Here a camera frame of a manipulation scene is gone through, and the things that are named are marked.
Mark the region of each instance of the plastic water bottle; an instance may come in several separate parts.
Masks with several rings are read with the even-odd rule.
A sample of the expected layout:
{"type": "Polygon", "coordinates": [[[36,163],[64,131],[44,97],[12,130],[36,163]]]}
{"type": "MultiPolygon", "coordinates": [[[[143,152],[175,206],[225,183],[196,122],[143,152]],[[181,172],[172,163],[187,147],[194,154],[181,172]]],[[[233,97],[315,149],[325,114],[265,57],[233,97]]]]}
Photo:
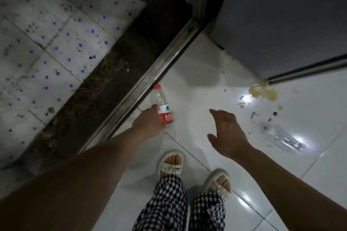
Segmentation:
{"type": "Polygon", "coordinates": [[[154,85],[154,90],[152,92],[152,105],[153,104],[157,104],[160,107],[158,114],[161,120],[167,124],[166,129],[168,129],[168,124],[172,123],[171,110],[160,84],[154,85]]]}

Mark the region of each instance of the checkered pants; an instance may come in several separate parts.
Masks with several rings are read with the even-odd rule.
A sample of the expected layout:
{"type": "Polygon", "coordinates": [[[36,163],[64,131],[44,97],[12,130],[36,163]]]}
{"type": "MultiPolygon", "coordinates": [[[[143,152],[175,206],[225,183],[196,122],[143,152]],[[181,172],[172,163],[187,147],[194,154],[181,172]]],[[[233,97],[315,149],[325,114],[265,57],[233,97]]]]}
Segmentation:
{"type": "MultiPolygon", "coordinates": [[[[157,183],[154,196],[138,216],[132,231],[185,231],[188,215],[182,180],[166,174],[157,183]]],[[[189,231],[223,231],[223,199],[214,192],[198,194],[192,203],[189,231]]]]}

